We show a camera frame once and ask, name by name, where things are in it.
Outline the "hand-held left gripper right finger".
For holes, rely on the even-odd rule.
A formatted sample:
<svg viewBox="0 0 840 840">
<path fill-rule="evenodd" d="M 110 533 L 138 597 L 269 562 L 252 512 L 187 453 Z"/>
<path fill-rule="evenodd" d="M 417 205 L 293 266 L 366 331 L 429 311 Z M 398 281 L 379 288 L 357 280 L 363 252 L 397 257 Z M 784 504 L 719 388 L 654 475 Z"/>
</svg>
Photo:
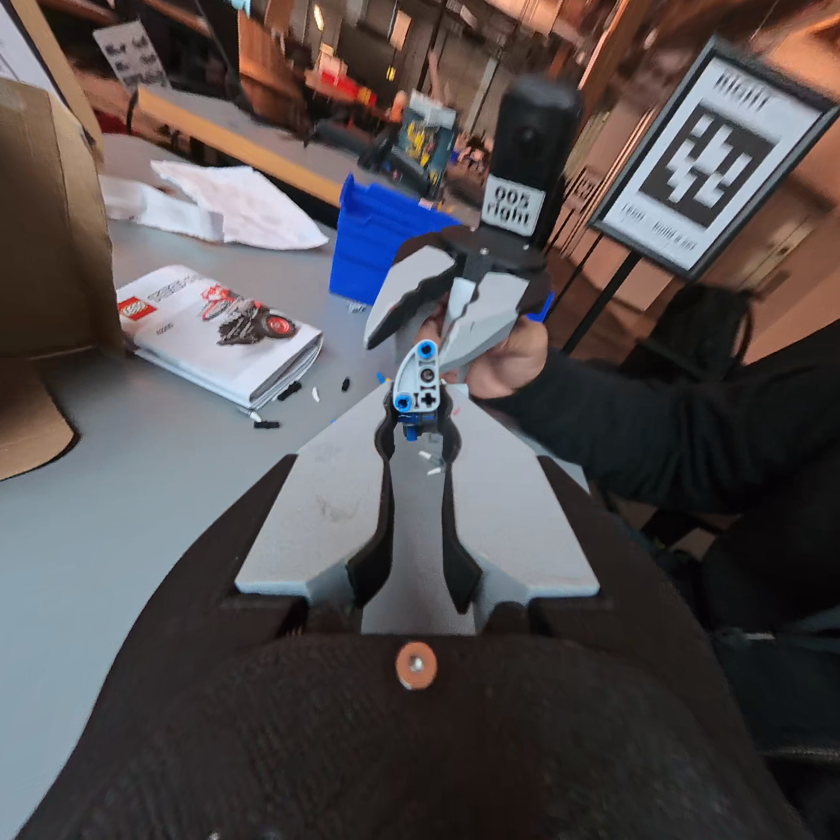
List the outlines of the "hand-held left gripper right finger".
<svg viewBox="0 0 840 840">
<path fill-rule="evenodd" d="M 443 568 L 460 613 L 588 598 L 601 589 L 550 483 L 559 465 L 473 403 L 441 389 Z"/>
</svg>

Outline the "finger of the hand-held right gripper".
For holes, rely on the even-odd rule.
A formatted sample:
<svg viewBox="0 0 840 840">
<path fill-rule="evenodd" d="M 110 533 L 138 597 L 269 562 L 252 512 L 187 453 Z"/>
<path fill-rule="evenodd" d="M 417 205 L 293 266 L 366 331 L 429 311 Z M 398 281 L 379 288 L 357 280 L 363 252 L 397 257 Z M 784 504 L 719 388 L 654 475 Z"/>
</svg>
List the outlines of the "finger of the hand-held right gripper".
<svg viewBox="0 0 840 840">
<path fill-rule="evenodd" d="M 503 341 L 518 320 L 518 306 L 529 283 L 491 271 L 479 281 L 457 276 L 449 290 L 438 367 L 458 370 Z"/>
<path fill-rule="evenodd" d="M 452 287 L 457 267 L 457 259 L 438 245 L 401 246 L 371 305 L 364 349 L 374 350 L 435 304 Z"/>
</svg>

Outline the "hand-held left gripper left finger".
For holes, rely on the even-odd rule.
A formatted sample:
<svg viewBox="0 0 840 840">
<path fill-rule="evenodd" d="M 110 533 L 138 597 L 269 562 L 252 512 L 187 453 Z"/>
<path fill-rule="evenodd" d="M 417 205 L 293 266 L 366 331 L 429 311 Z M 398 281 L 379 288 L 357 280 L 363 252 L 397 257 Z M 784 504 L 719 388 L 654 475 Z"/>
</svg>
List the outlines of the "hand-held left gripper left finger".
<svg viewBox="0 0 840 840">
<path fill-rule="evenodd" d="M 235 578 L 247 595 L 363 608 L 392 567 L 396 415 L 383 384 L 282 464 L 289 466 Z"/>
</svg>

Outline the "grey lego panel subassembly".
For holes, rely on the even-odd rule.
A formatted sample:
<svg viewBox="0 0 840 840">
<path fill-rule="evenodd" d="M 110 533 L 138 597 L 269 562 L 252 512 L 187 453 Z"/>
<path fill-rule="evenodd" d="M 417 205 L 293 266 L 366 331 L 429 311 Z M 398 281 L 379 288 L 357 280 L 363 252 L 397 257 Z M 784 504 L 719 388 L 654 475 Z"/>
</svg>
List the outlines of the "grey lego panel subassembly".
<svg viewBox="0 0 840 840">
<path fill-rule="evenodd" d="M 426 434 L 445 434 L 454 404 L 439 370 L 438 346 L 421 339 L 404 356 L 386 406 L 405 440 L 414 444 Z"/>
</svg>

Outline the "person's right forearm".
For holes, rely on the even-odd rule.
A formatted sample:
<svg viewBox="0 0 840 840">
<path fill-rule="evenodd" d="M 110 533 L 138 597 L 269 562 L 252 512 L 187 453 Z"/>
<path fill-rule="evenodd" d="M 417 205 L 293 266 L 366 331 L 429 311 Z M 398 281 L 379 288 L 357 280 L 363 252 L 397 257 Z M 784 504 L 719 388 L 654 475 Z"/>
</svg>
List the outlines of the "person's right forearm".
<svg viewBox="0 0 840 840">
<path fill-rule="evenodd" d="M 838 444 L 837 360 L 762 360 L 729 382 L 666 384 L 549 346 L 536 379 L 482 402 L 603 488 L 643 503 L 631 495 L 758 481 Z"/>
</svg>

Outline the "printed cardboard lego box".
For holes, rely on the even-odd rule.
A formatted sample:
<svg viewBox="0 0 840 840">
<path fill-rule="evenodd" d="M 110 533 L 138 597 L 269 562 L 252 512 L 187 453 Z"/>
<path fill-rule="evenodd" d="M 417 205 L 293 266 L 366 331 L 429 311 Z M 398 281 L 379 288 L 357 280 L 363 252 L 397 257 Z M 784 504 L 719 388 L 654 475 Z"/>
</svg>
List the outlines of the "printed cardboard lego box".
<svg viewBox="0 0 840 840">
<path fill-rule="evenodd" d="M 35 360 L 123 355 L 97 163 L 52 93 L 1 85 L 1 478 L 63 456 L 77 434 Z"/>
</svg>

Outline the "person's right hand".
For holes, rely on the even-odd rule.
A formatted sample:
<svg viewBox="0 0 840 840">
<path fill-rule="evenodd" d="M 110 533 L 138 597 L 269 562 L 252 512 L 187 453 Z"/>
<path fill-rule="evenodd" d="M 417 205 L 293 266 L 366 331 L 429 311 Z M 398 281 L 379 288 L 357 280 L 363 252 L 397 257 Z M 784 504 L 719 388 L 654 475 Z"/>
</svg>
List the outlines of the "person's right hand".
<svg viewBox="0 0 840 840">
<path fill-rule="evenodd" d="M 521 317 L 509 335 L 467 366 L 465 384 L 471 397 L 510 397 L 531 383 L 548 358 L 549 335 L 541 322 Z"/>
</svg>

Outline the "blue plastic bin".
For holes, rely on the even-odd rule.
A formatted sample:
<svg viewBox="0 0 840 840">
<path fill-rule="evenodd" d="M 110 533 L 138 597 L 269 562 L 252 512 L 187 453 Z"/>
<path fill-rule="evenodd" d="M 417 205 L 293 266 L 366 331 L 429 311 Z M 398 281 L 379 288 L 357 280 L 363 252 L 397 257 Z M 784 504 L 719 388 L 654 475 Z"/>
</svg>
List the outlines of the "blue plastic bin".
<svg viewBox="0 0 840 840">
<path fill-rule="evenodd" d="M 329 288 L 340 297 L 370 308 L 402 244 L 416 236 L 440 232 L 450 225 L 467 226 L 391 189 L 357 183 L 351 175 L 343 185 L 340 202 Z M 472 269 L 471 273 L 481 280 L 491 271 L 478 268 Z M 426 305 L 417 316 L 428 307 L 436 307 L 441 298 L 448 300 L 448 294 L 449 290 L 435 304 Z"/>
</svg>

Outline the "colourful toy box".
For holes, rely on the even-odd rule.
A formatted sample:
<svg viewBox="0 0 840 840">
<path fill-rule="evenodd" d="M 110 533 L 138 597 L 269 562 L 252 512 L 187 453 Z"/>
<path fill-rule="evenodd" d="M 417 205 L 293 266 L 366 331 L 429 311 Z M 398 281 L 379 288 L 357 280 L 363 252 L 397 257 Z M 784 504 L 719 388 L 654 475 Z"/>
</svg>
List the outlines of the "colourful toy box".
<svg viewBox="0 0 840 840">
<path fill-rule="evenodd" d="M 458 112 L 454 108 L 420 91 L 411 91 L 398 144 L 427 177 L 429 186 L 423 197 L 428 201 L 437 200 L 443 189 L 458 134 Z"/>
</svg>

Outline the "framed marker sign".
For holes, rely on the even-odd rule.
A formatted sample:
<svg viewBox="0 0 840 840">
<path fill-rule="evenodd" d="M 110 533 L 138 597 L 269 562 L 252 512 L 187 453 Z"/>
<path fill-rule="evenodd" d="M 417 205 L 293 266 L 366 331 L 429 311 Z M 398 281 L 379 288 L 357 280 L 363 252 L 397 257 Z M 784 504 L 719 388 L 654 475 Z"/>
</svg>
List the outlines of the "framed marker sign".
<svg viewBox="0 0 840 840">
<path fill-rule="evenodd" d="M 627 255 L 563 351 L 642 259 L 701 278 L 837 118 L 837 101 L 712 36 L 587 221 Z"/>
</svg>

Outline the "white instruction booklet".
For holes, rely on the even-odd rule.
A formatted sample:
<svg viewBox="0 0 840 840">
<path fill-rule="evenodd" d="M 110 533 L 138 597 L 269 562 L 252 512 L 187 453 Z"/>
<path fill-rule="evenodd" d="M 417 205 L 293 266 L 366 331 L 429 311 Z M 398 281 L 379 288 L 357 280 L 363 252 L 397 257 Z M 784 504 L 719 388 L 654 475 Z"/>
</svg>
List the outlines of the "white instruction booklet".
<svg viewBox="0 0 840 840">
<path fill-rule="evenodd" d="M 247 412 L 262 409 L 319 357 L 322 331 L 186 266 L 117 289 L 131 352 Z"/>
</svg>

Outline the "white paper sheets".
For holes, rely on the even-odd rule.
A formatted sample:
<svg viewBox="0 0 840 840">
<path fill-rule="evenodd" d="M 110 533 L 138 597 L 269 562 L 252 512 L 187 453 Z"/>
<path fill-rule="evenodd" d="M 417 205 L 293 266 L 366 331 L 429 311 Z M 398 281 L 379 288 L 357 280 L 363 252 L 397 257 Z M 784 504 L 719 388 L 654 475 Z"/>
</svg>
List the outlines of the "white paper sheets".
<svg viewBox="0 0 840 840">
<path fill-rule="evenodd" d="M 150 167 L 184 198 L 159 186 L 100 175 L 108 218 L 217 245 L 302 251 L 318 249 L 329 241 L 287 194 L 248 166 L 153 161 Z"/>
</svg>

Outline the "black chair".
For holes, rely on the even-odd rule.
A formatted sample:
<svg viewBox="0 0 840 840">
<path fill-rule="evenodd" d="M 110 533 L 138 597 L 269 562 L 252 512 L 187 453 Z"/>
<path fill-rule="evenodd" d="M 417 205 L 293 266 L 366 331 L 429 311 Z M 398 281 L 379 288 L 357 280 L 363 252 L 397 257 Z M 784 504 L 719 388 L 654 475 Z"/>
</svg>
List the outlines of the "black chair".
<svg viewBox="0 0 840 840">
<path fill-rule="evenodd" d="M 666 384 L 724 382 L 742 367 L 752 336 L 750 290 L 692 283 L 675 294 L 618 370 Z"/>
</svg>

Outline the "long background table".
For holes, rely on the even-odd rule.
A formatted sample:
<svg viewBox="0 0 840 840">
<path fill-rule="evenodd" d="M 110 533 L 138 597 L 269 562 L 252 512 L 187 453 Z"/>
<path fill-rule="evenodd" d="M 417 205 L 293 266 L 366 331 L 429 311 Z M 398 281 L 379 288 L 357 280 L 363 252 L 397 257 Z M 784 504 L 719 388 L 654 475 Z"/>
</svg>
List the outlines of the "long background table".
<svg viewBox="0 0 840 840">
<path fill-rule="evenodd" d="M 141 86 L 136 109 L 332 207 L 340 205 L 349 175 L 360 184 L 375 181 L 348 154 L 316 143 L 305 145 L 297 135 L 258 122 L 229 101 Z"/>
</svg>

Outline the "white sign black text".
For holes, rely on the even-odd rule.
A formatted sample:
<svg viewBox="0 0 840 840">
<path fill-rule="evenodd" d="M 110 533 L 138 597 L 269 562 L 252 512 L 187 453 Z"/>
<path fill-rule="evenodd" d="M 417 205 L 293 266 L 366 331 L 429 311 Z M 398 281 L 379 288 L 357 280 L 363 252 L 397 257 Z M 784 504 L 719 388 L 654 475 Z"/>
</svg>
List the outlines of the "white sign black text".
<svg viewBox="0 0 840 840">
<path fill-rule="evenodd" d="M 141 21 L 97 28 L 92 36 L 116 78 L 130 95 L 141 87 L 172 87 Z"/>
</svg>

